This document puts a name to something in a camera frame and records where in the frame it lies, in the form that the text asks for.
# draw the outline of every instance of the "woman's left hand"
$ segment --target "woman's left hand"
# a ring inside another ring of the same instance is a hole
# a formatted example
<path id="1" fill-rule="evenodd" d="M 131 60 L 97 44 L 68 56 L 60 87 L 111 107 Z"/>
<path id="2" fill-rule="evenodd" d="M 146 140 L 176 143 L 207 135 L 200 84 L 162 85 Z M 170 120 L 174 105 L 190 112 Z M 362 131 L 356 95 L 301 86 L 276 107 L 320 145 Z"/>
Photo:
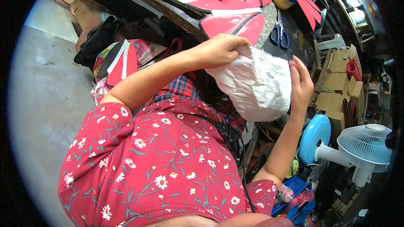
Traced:
<path id="1" fill-rule="evenodd" d="M 218 68 L 237 59 L 238 52 L 236 49 L 246 45 L 251 45 L 246 38 L 220 33 L 214 38 L 182 53 L 186 55 L 190 71 Z"/>

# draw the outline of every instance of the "white plastic bag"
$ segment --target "white plastic bag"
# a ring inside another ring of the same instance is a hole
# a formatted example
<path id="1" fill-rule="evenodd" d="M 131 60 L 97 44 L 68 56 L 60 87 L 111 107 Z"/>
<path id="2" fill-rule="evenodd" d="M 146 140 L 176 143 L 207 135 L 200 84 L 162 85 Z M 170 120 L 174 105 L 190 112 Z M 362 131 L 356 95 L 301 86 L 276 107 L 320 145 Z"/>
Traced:
<path id="1" fill-rule="evenodd" d="M 251 46 L 233 62 L 206 69 L 247 121 L 273 121 L 289 110 L 292 81 L 287 60 Z"/>

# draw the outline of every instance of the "wooden plank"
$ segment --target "wooden plank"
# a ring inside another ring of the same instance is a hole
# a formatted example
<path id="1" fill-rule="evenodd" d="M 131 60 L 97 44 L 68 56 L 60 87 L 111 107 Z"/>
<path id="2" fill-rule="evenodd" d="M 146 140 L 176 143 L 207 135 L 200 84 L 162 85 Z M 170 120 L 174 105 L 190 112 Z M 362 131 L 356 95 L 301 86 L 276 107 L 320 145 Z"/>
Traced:
<path id="1" fill-rule="evenodd" d="M 318 95 L 320 94 L 321 90 L 323 89 L 323 85 L 326 81 L 327 77 L 327 69 L 330 68 L 332 59 L 334 58 L 334 51 L 335 48 L 330 48 L 327 52 L 326 60 L 324 62 L 324 67 L 321 69 L 320 76 L 317 80 L 316 86 L 314 86 L 314 93 L 311 96 L 309 106 L 313 106 L 314 103 L 317 101 Z"/>
<path id="2" fill-rule="evenodd" d="M 251 156 L 252 156 L 253 151 L 254 151 L 254 149 L 255 149 L 256 141 L 257 141 L 257 139 L 258 139 L 259 129 L 258 129 L 257 124 L 254 125 L 254 129 L 253 129 L 253 131 L 252 131 L 252 134 L 253 134 L 253 135 L 252 135 L 252 137 L 251 137 L 251 139 L 250 139 L 249 146 L 247 147 L 247 150 L 246 150 L 246 155 L 245 155 L 245 157 L 243 158 L 241 167 L 238 169 L 238 174 L 239 174 L 241 180 L 244 179 L 243 167 L 244 167 L 245 169 L 247 169 L 247 166 L 248 166 L 248 164 L 250 163 Z"/>

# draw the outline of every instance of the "red floral shirt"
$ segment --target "red floral shirt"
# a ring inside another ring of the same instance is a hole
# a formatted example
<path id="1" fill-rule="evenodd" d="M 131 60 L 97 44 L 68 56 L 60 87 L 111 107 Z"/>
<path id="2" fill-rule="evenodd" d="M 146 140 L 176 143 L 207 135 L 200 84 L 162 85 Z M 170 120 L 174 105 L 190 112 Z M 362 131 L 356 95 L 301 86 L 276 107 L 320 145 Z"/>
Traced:
<path id="1" fill-rule="evenodd" d="M 225 221 L 250 212 L 237 166 L 202 101 L 153 103 L 133 118 L 120 103 L 85 117 L 59 178 L 61 204 L 75 226 L 144 226 L 196 214 Z M 276 184 L 248 184 L 256 212 L 270 214 Z"/>

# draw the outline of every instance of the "scissors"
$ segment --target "scissors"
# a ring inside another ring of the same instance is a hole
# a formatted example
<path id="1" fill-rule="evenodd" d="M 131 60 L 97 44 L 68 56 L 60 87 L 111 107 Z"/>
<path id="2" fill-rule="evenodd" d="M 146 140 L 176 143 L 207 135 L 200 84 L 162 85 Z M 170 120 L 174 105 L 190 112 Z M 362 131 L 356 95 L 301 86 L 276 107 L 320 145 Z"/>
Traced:
<path id="1" fill-rule="evenodd" d="M 280 48 L 282 48 L 283 50 L 289 48 L 289 37 L 288 34 L 283 29 L 282 20 L 280 18 L 280 10 L 278 10 L 276 23 L 270 34 L 270 41 L 275 46 L 279 45 Z"/>

